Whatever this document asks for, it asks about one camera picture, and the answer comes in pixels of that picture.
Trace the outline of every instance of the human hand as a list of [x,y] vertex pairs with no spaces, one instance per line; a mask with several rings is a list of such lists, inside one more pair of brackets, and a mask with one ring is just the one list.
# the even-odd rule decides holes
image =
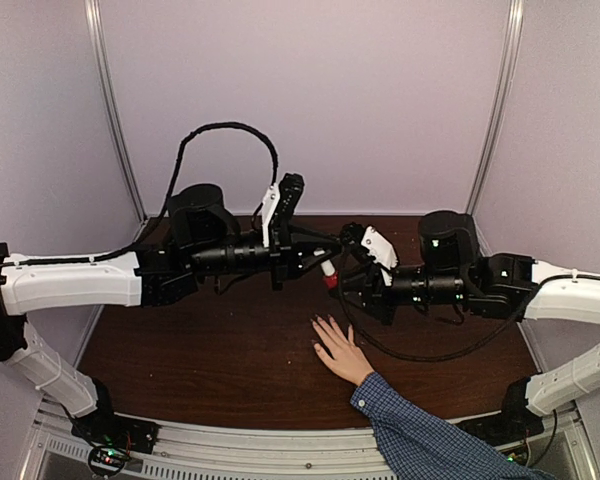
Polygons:
[[316,354],[322,360],[322,363],[340,378],[358,387],[362,385],[362,382],[374,370],[362,350],[356,347],[351,325],[349,325],[347,338],[332,316],[329,316],[329,323],[320,317],[317,321],[313,320],[312,323],[313,329],[331,352],[331,355],[329,355],[322,345],[319,343],[314,344]]

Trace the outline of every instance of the dark wood surface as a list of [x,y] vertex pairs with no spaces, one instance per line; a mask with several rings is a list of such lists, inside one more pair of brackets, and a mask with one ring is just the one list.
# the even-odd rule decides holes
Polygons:
[[[402,264],[420,263],[417,218],[305,217],[299,222],[337,233],[357,221],[394,243]],[[368,425],[349,406],[352,386],[319,362],[311,346],[314,314],[345,326],[319,270],[272,292],[267,274],[216,296],[211,285],[163,308],[108,306],[81,369],[109,387],[118,411],[213,426],[323,429]],[[436,313],[450,315],[441,308]],[[443,354],[489,333],[499,320],[467,317],[462,326],[398,310],[393,326],[362,318],[396,350]],[[497,410],[514,380],[535,372],[517,326],[464,358],[408,363],[361,345],[372,365],[406,398],[442,418]]]

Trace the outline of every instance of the white wall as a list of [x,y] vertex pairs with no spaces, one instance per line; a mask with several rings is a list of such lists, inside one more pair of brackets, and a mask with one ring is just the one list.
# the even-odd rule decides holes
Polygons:
[[[600,1],[526,2],[522,45],[477,223],[489,247],[600,272]],[[550,368],[600,328],[535,322]],[[600,392],[579,402],[600,463]]]
[[[82,0],[0,0],[0,241],[26,254],[108,250],[136,229]],[[31,315],[75,360],[92,309]],[[38,396],[0,365],[0,479],[14,478]]]
[[[162,203],[180,140],[239,120],[268,134],[299,212],[463,209],[495,93],[506,0],[102,2],[108,56],[145,206]],[[180,187],[223,186],[251,212],[266,149],[245,133],[190,145]]]

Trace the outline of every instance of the brown tabletop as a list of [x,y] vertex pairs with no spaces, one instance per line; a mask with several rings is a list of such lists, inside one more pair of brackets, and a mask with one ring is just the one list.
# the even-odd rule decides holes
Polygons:
[[[373,224],[396,247],[402,264],[420,263],[414,217],[303,217],[299,222],[337,233],[350,221]],[[268,274],[236,284],[218,297],[210,285],[162,308],[107,306],[81,370],[109,387],[116,410],[203,425],[325,429],[368,425],[349,406],[351,385],[316,358],[314,314],[345,326],[315,270],[270,288]],[[436,310],[452,315],[445,308]],[[434,355],[470,345],[500,320],[467,317],[461,326],[427,319],[409,307],[393,326],[358,315],[393,349]],[[372,365],[406,398],[442,418],[500,408],[507,386],[535,373],[517,326],[486,347],[444,363],[409,363],[361,345]]]

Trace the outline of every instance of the blue plaid shirt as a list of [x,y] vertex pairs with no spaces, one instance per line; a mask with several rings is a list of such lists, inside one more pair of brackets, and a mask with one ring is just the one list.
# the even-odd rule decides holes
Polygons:
[[402,398],[378,373],[351,397],[371,420],[378,449],[403,480],[555,480]]

